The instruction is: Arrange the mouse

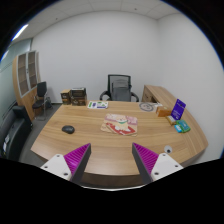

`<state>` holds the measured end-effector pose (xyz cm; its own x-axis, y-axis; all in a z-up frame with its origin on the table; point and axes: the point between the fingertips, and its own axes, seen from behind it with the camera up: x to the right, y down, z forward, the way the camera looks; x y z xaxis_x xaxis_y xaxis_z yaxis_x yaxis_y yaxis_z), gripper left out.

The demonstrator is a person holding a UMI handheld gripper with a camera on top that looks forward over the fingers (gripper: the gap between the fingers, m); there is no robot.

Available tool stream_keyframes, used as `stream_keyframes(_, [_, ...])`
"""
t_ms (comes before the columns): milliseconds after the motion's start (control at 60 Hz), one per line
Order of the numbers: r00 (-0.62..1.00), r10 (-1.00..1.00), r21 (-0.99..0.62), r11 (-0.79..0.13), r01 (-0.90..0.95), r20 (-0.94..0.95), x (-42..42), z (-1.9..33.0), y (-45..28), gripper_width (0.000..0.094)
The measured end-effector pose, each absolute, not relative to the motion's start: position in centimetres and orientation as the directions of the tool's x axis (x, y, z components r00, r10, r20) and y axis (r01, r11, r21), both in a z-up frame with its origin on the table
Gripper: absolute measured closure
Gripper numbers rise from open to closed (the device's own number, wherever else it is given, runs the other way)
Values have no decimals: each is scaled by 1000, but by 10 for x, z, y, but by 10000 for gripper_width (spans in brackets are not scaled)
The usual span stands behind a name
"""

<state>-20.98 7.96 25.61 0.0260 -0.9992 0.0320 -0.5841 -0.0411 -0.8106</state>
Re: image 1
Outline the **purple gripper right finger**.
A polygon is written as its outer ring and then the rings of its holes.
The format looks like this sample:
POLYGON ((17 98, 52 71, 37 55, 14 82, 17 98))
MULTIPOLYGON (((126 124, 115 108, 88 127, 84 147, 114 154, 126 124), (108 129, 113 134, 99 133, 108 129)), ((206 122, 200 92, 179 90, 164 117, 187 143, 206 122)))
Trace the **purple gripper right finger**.
POLYGON ((167 153, 157 154, 137 143, 132 144, 132 154, 144 184, 149 184, 182 169, 167 153))

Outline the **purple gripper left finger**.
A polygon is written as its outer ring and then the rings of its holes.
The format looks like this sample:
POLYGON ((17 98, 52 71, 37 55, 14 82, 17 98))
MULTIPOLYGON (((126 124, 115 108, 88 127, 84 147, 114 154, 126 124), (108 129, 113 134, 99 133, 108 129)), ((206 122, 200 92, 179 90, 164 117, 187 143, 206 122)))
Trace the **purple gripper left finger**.
POLYGON ((66 155, 56 154, 41 168, 65 180, 80 184, 91 155, 91 144, 85 144, 66 155))

